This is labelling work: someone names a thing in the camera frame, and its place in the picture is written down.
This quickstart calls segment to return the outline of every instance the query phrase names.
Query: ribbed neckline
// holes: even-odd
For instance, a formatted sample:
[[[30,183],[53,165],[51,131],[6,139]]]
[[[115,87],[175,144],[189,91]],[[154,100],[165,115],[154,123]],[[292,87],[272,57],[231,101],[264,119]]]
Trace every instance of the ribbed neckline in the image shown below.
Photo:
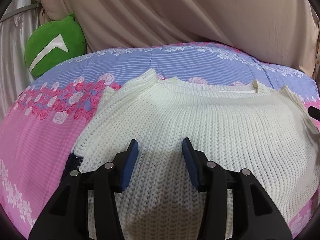
[[[157,81],[163,88],[171,90],[176,93],[185,95],[194,95],[209,98],[251,98],[271,96],[282,93],[286,86],[279,90],[274,90],[266,87],[257,80],[253,80],[248,85],[244,86],[221,86],[221,85],[207,85],[185,82],[177,77],[169,78],[167,80]]]

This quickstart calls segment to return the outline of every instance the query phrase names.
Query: white curtain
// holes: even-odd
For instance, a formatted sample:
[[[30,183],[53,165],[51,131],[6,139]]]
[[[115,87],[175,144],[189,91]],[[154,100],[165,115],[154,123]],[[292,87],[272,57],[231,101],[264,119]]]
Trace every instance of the white curtain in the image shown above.
[[[31,0],[12,0],[5,13],[31,4]],[[35,9],[0,23],[0,125],[12,103],[34,78],[24,61],[24,49],[38,27]]]

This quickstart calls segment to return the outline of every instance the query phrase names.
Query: metal screw head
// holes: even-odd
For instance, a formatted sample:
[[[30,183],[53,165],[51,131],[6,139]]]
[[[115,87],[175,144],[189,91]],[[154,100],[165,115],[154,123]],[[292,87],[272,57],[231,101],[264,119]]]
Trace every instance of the metal screw head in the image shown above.
[[[209,168],[214,168],[216,166],[216,163],[215,162],[212,162],[212,161],[208,161],[207,162],[207,167]]]
[[[104,167],[105,167],[106,169],[112,169],[113,166],[114,166],[114,164],[113,164],[112,162],[108,162],[108,163],[106,163],[106,164],[104,165]]]
[[[78,174],[79,174],[79,171],[77,171],[77,170],[73,170],[73,171],[70,172],[70,176],[71,177],[78,176]]]
[[[251,171],[249,171],[248,169],[243,169],[242,174],[248,176],[251,174]]]

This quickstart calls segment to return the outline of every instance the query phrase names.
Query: bed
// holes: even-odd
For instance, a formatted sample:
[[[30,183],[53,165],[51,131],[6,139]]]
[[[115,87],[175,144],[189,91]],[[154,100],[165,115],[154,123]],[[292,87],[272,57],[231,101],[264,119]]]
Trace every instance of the bed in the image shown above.
[[[312,5],[319,13],[317,1]],[[313,42],[312,46],[317,47],[317,41]],[[31,83],[17,97],[0,126],[0,204],[13,225],[28,238],[68,170],[66,161],[71,148],[95,115],[104,89],[118,90],[149,68],[156,70],[159,79],[177,76],[200,84],[242,86],[253,79],[274,89],[286,84],[306,108],[320,108],[318,88],[310,77],[313,72],[294,65],[299,60],[288,64],[284,61],[283,65],[278,65],[281,60],[278,64],[265,63],[235,47],[250,51],[243,46],[208,41],[103,50],[92,49],[93,46],[88,49],[95,52],[65,61]],[[320,128],[320,122],[313,121]],[[306,231],[304,228],[310,231],[320,217],[316,212],[319,194],[320,188],[287,221],[296,239],[304,239],[300,233]]]

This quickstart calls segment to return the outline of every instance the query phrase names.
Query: pink rose pattern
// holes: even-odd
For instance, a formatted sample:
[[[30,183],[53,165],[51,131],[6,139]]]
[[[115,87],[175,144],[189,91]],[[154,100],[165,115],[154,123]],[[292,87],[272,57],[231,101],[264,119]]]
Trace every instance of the pink rose pattern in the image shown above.
[[[88,124],[94,117],[102,92],[107,86],[114,90],[121,88],[111,73],[101,75],[96,82],[86,82],[81,76],[65,88],[61,87],[59,82],[55,82],[52,86],[44,83],[40,89],[29,86],[21,93],[11,109],[20,111],[26,116],[35,116],[39,120],[47,119],[53,112],[53,117],[50,119],[56,124],[62,124],[68,116],[76,120],[85,119]]]

